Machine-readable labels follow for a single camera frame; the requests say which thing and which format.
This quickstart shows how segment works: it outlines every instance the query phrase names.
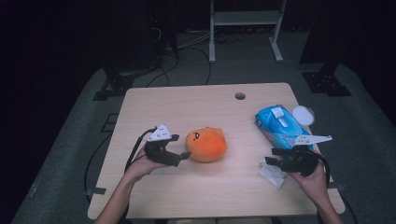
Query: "black metal base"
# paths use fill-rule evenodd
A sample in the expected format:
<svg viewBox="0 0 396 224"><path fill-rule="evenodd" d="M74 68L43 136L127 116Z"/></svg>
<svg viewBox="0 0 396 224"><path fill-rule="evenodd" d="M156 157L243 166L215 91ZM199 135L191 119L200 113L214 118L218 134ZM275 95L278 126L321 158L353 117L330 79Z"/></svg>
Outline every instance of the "black metal base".
<svg viewBox="0 0 396 224"><path fill-rule="evenodd" d="M303 77L313 93L327 93L329 96L352 95L334 75L324 74L323 72L304 72Z"/></svg>

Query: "white round lid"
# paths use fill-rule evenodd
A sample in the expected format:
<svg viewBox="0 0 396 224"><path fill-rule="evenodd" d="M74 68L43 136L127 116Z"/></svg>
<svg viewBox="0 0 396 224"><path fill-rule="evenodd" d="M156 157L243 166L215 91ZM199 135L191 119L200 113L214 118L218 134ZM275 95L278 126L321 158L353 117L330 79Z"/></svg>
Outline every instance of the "white round lid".
<svg viewBox="0 0 396 224"><path fill-rule="evenodd" d="M311 125L315 121L313 113L303 105L295 107L292 111L292 115L301 125Z"/></svg>

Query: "human hand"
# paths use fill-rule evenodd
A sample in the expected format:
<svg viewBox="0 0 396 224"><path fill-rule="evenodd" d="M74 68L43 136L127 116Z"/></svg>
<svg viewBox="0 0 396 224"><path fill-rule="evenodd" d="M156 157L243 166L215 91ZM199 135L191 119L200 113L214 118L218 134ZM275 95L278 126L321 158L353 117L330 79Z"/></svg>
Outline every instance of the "human hand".
<svg viewBox="0 0 396 224"><path fill-rule="evenodd" d="M151 161L147 156L142 147L137 155L134 157L134 161L125 172L125 176L133 181L139 181L143 176L149 175L152 171L158 168L167 167L168 165Z"/></svg>
<svg viewBox="0 0 396 224"><path fill-rule="evenodd" d="M321 160L315 168L314 173L309 176L301 176L297 173L288 173L300 185L300 188L313 203L328 202L329 193L327 191L326 173Z"/></svg>

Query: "plush toy face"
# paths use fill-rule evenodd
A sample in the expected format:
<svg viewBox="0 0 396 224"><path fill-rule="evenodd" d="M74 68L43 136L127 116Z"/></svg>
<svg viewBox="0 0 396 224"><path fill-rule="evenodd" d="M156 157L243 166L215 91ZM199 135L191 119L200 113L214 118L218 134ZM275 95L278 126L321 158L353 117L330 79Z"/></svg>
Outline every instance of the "plush toy face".
<svg viewBox="0 0 396 224"><path fill-rule="evenodd" d="M227 151L222 129L203 128L186 136L186 149L196 161L209 162L220 159Z"/></svg>

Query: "plush toy eye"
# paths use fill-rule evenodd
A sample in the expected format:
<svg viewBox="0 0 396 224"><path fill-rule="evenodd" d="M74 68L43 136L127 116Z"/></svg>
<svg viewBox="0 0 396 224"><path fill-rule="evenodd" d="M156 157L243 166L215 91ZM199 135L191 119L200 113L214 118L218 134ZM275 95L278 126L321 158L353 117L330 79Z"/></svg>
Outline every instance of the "plush toy eye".
<svg viewBox="0 0 396 224"><path fill-rule="evenodd" d="M199 138L199 133L194 133L194 134L195 134L194 140L195 140L195 139L198 139L198 138Z"/></svg>

